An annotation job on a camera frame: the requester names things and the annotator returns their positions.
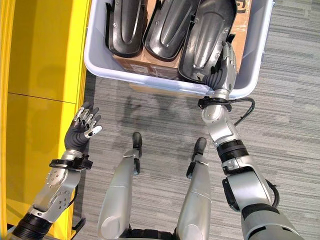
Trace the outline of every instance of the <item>black band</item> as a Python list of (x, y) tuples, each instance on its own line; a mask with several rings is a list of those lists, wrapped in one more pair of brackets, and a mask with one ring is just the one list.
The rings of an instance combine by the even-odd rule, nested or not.
[(27, 213), (18, 223), (13, 231), (13, 235), (26, 240), (41, 240), (49, 232), (52, 223)]
[(228, 202), (229, 206), (239, 211), (240, 208), (239, 208), (239, 205), (238, 205), (237, 200), (235, 198), (235, 195), (232, 192), (232, 188), (229, 184), (228, 178), (225, 178), (222, 181), (222, 186), (223, 186), (226, 201)]
[(221, 162), (230, 159), (249, 155), (244, 143), (241, 140), (227, 141), (216, 148)]
[(128, 239), (161, 239), (176, 240), (175, 235), (167, 231), (158, 231), (153, 229), (132, 229), (129, 230), (125, 237)]
[(258, 211), (270, 211), (270, 212), (274, 212), (276, 214), (280, 214), (279, 211), (273, 206), (270, 206), (265, 203), (257, 203), (257, 204), (248, 205), (244, 209), (242, 209), (243, 219), (246, 220), (246, 218), (250, 214), (258, 212)]
[(204, 98), (199, 99), (198, 101), (198, 106), (201, 109), (205, 109), (207, 106), (210, 106), (210, 105), (219, 105), (219, 104), (223, 104), (228, 110), (228, 112), (231, 112), (232, 110), (231, 104), (228, 104), (228, 101), (225, 100), (224, 98), (220, 98), (220, 97), (211, 98), (209, 96), (205, 96)]
[(70, 170), (90, 170), (93, 162), (88, 159), (89, 155), (83, 155), (83, 157), (76, 157), (74, 160), (66, 159), (53, 159), (49, 164), (49, 167), (58, 169), (70, 169)]

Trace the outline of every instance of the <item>black wrist strap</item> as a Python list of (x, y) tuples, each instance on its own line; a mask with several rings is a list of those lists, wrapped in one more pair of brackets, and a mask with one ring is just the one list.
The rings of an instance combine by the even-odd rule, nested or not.
[(76, 157), (74, 160), (53, 159), (49, 164), (49, 167), (76, 171), (80, 171), (83, 169), (90, 170), (93, 162), (90, 161), (88, 157), (89, 155), (84, 154), (82, 157)]
[(229, 101), (223, 98), (205, 96), (204, 98), (199, 99), (198, 101), (198, 106), (201, 109), (205, 109), (207, 106), (210, 106), (210, 105), (224, 105), (228, 110), (228, 112), (231, 112), (232, 110), (232, 107)]

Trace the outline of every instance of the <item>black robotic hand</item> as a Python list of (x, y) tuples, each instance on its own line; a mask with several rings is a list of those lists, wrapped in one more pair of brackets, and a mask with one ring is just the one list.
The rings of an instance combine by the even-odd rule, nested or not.
[(202, 81), (214, 91), (222, 89), (231, 92), (237, 77), (236, 54), (230, 42), (223, 41), (222, 45), (219, 69), (211, 75), (203, 76)]
[(97, 125), (101, 119), (101, 115), (96, 115), (99, 108), (93, 109), (93, 106), (92, 102), (86, 101), (75, 114), (64, 138), (64, 146), (67, 150), (83, 153), (89, 139), (102, 130), (102, 126)]

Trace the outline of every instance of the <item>black curved plastic cover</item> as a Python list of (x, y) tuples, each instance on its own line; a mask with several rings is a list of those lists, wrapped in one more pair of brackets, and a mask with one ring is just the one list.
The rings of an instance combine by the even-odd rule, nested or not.
[(201, 0), (190, 24), (178, 71), (190, 81), (201, 83), (218, 61), (237, 14), (236, 0)]
[(147, 51), (163, 61), (174, 60), (198, 5), (199, 0), (157, 0), (143, 37)]
[(142, 37), (147, 26), (145, 0), (114, 0), (106, 3), (105, 44), (110, 51), (132, 58), (142, 51)]

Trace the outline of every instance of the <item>yellow panel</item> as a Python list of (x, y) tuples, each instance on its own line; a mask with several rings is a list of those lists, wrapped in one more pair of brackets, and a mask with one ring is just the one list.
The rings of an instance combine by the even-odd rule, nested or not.
[(3, 239), (7, 234), (6, 124), (9, 60), (15, 0), (2, 0), (0, 2), (0, 239)]
[(77, 103), (88, 0), (16, 0), (9, 92)]
[[(16, 225), (45, 183), (52, 159), (65, 150), (64, 136), (75, 104), (9, 93), (7, 103), (7, 221)], [(72, 208), (61, 215), (50, 234), (67, 239)]]

